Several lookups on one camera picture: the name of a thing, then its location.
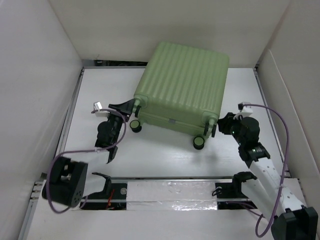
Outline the green hard-shell suitcase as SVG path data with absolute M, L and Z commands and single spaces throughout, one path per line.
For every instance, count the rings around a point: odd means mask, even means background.
M 229 64 L 225 53 L 160 42 L 133 95 L 132 131 L 148 124 L 185 133 L 203 149 L 215 136 Z

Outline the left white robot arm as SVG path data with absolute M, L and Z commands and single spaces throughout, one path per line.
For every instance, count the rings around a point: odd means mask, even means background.
M 65 210 L 56 209 L 55 203 L 69 210 L 76 208 L 83 198 L 91 194 L 103 199 L 111 194 L 110 176 L 98 169 L 115 158 L 118 144 L 126 134 L 134 104 L 134 99 L 109 104 L 107 108 L 103 108 L 100 102 L 93 104 L 92 114 L 106 119 L 97 127 L 94 148 L 61 152 L 49 166 L 42 197 L 48 201 L 54 213 L 65 213 Z

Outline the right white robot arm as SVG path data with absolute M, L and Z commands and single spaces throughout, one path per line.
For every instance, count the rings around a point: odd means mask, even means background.
M 248 167 L 247 172 L 234 175 L 232 193 L 237 197 L 245 195 L 253 202 L 270 221 L 275 240 L 315 240 L 319 215 L 283 185 L 269 152 L 259 141 L 259 122 L 229 112 L 217 124 L 221 133 L 234 137 L 239 156 Z

